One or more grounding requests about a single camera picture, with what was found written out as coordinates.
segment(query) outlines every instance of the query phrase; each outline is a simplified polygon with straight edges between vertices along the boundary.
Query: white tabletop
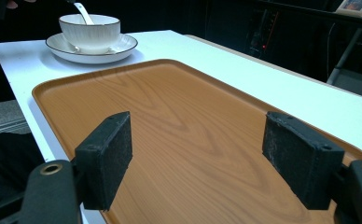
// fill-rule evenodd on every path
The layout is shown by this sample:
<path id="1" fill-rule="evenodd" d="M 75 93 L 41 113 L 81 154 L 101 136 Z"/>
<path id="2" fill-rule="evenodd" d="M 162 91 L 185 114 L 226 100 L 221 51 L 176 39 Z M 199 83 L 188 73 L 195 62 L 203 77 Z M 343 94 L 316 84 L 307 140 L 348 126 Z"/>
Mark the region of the white tabletop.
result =
<path id="1" fill-rule="evenodd" d="M 45 40 L 0 43 L 0 63 L 46 161 L 67 158 L 32 96 L 36 85 L 156 59 L 192 66 L 362 149 L 361 96 L 172 31 L 129 35 L 138 41 L 133 54 L 107 64 L 68 62 L 54 56 Z"/>

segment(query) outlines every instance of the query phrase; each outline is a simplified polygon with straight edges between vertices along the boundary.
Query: white table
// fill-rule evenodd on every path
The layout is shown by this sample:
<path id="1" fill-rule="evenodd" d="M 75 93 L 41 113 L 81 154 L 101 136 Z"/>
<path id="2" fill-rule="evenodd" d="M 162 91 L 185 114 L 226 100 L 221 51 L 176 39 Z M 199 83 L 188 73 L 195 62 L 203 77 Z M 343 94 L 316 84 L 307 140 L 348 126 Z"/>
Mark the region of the white table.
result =
<path id="1" fill-rule="evenodd" d="M 67 158 L 32 96 L 36 85 L 156 59 L 173 59 L 192 66 L 362 149 L 359 95 L 172 31 L 129 35 L 138 41 L 133 54 L 108 64 L 65 61 L 50 52 L 45 40 L 0 43 L 0 64 L 46 161 Z"/>

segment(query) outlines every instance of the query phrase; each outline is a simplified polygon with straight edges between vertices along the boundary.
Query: tray rim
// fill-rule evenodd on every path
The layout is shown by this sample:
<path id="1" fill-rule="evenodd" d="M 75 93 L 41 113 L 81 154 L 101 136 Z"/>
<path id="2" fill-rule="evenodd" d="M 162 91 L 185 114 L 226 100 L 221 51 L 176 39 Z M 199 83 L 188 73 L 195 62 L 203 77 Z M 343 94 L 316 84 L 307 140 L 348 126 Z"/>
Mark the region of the tray rim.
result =
<path id="1" fill-rule="evenodd" d="M 234 87 L 232 87 L 231 85 L 217 79 L 214 77 L 211 77 L 207 74 L 205 74 L 202 71 L 199 71 L 187 64 L 181 63 L 177 60 L 172 60 L 172 59 L 157 59 L 157 60 L 152 60 L 152 61 L 147 61 L 147 62 L 141 62 L 141 63 L 133 63 L 133 64 L 128 64 L 128 65 L 123 65 L 120 67 L 113 67 L 113 68 L 106 68 L 106 69 L 102 69 L 102 70 L 98 70 L 98 71 L 93 71 L 93 72 L 87 72 L 87 73 L 81 73 L 81 74 L 77 74 L 77 75 L 73 75 L 73 76 L 69 76 L 69 77 L 60 77 L 60 78 L 55 78 L 52 80 L 47 80 L 45 82 L 42 82 L 38 85 L 36 85 L 33 90 L 32 90 L 32 95 L 36 101 L 36 103 L 38 104 L 38 107 L 40 108 L 42 114 L 44 115 L 46 121 L 48 122 L 51 130 L 54 132 L 57 140 L 60 142 L 60 144 L 62 145 L 62 147 L 64 146 L 63 140 L 60 139 L 60 137 L 58 136 L 58 133 L 56 133 L 53 130 L 53 126 L 52 123 L 49 122 L 50 118 L 48 116 L 48 114 L 45 112 L 45 107 L 42 105 L 42 103 L 39 100 L 39 94 L 41 94 L 42 90 L 41 89 L 45 89 L 48 85 L 50 86 L 57 86 L 58 83 L 62 83 L 62 85 L 64 84 L 70 84 L 70 83 L 75 83 L 80 81 L 81 79 L 90 79 L 96 76 L 99 76 L 100 73 L 108 73 L 110 71 L 114 72 L 111 74 L 106 74 L 105 76 L 113 76 L 116 74 L 116 72 L 122 72 L 125 70 L 131 71 L 133 69 L 138 69 L 138 68 L 144 68 L 146 66 L 150 66 L 151 64 L 157 65 L 163 65 L 163 64 L 171 64 L 171 65 L 175 65 L 177 67 L 182 67 L 182 69 L 187 69 L 187 70 L 191 70 L 193 71 L 195 74 L 199 76 L 200 78 L 204 78 L 207 79 L 211 84 L 214 84 L 216 86 L 221 87 L 222 90 L 226 90 L 226 91 L 231 91 L 232 93 L 236 93 L 237 97 L 243 96 L 243 97 L 248 97 L 249 100 L 251 100 L 254 106 L 256 106 L 257 108 L 261 109 L 261 110 L 265 110 L 266 113 L 269 111 L 267 108 L 270 108 L 271 111 L 277 111 L 277 112 L 281 112 L 281 113 L 285 113 L 287 115 L 293 116 L 292 114 L 286 113 L 283 110 L 278 109 L 277 107 L 270 105 L 264 101 L 259 100 L 258 98 L 250 95 L 247 92 L 244 91 L 240 91 Z M 353 160 L 362 160 L 362 150 L 356 146 L 353 146 L 350 143 L 347 143 L 345 141 L 343 141 L 342 139 L 327 133 L 323 130 L 320 130 L 316 127 L 314 127 L 312 124 L 305 122 L 304 120 L 301 120 L 303 123 L 307 124 L 309 127 L 313 128 L 314 130 L 316 130 L 317 132 L 321 133 L 323 136 L 325 136 L 326 138 L 328 138 L 329 140 L 333 141 L 335 144 L 339 145 L 340 147 L 342 147 L 345 150 L 345 156 L 344 156 L 344 160 L 343 163 L 345 165 L 349 165 L 351 161 Z"/>

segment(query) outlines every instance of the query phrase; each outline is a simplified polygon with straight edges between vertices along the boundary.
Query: white saucer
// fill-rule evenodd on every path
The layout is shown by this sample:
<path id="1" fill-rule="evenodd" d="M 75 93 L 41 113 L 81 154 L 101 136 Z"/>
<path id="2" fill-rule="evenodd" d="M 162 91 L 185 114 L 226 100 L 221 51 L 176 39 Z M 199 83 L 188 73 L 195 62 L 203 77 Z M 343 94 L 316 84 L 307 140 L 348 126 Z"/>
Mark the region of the white saucer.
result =
<path id="1" fill-rule="evenodd" d="M 52 53 L 67 61 L 75 63 L 112 63 L 131 55 L 138 42 L 129 35 L 121 34 L 117 43 L 104 54 L 81 53 L 79 48 L 68 43 L 63 33 L 49 37 L 46 44 Z"/>

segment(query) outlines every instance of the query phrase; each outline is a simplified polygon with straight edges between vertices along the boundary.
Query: wooden tray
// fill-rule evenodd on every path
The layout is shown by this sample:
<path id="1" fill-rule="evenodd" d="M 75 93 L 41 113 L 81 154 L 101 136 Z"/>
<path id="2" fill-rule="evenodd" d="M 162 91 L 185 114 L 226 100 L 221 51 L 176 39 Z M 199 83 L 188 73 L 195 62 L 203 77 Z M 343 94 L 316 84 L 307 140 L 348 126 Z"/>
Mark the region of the wooden tray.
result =
<path id="1" fill-rule="evenodd" d="M 66 77 L 33 96 L 70 159 L 106 117 L 130 111 L 133 158 L 108 223 L 333 223 L 309 211 L 262 155 L 278 109 L 179 62 Z M 327 135 L 347 151 L 362 152 Z"/>

